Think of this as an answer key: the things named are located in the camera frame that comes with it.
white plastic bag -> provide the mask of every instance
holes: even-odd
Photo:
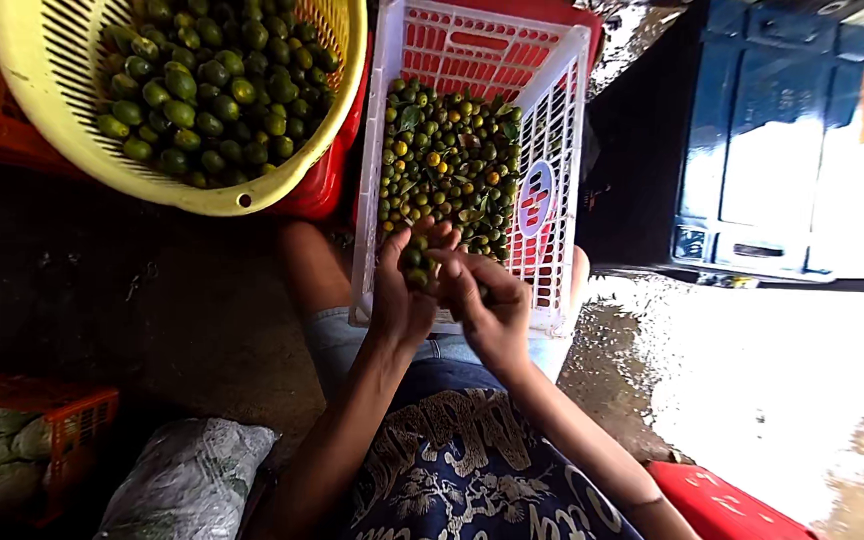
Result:
[[[235,538],[259,463],[279,438],[230,420],[179,420],[151,436],[93,540]]]

crate handle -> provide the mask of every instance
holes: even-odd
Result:
[[[486,35],[478,35],[476,33],[467,33],[465,31],[453,31],[449,36],[453,43],[460,45],[470,45],[472,47],[484,47],[495,51],[504,51],[509,47],[508,39],[499,39],[498,37],[487,37]]]

white plastic basket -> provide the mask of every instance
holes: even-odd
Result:
[[[441,93],[468,87],[522,107],[519,184],[508,230],[509,271],[533,284],[532,338],[565,338],[575,208],[592,31],[426,0],[392,0],[379,10],[365,153],[359,184],[349,324],[372,314],[379,168],[386,94],[417,76]],[[461,334],[447,310],[432,332]]]

finger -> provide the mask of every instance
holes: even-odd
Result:
[[[435,225],[435,218],[427,215],[416,221],[412,229],[414,229],[416,235],[427,235],[433,225]]]
[[[442,238],[440,248],[449,251],[455,250],[455,247],[459,245],[459,241],[461,240],[462,232],[458,228],[453,228]]]
[[[433,248],[441,247],[443,240],[448,237],[451,232],[452,224],[448,221],[437,223],[435,226],[429,228],[429,246]]]
[[[515,300],[522,289],[522,282],[510,274],[501,264],[485,255],[463,251],[428,250],[426,253],[443,266],[447,259],[455,259],[468,269],[474,279],[485,284],[499,302]]]
[[[399,257],[402,255],[402,250],[409,244],[409,239],[412,238],[412,229],[403,228],[385,240],[385,245],[382,246],[382,254],[379,256],[378,266],[382,273],[399,272]]]
[[[487,316],[488,310],[479,296],[479,285],[475,276],[457,256],[447,257],[442,262],[438,280],[441,283],[439,294],[443,294],[459,308],[464,319],[475,322]]]

yellow colander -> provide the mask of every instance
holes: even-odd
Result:
[[[0,68],[26,117],[58,152],[128,195],[201,215],[246,215],[279,201],[335,139],[361,81],[366,54],[365,0],[298,0],[295,14],[318,28],[339,57],[328,83],[336,101],[318,130],[288,161],[248,183],[197,189],[127,158],[95,128],[107,54],[102,29],[135,28],[129,0],[0,0]]]

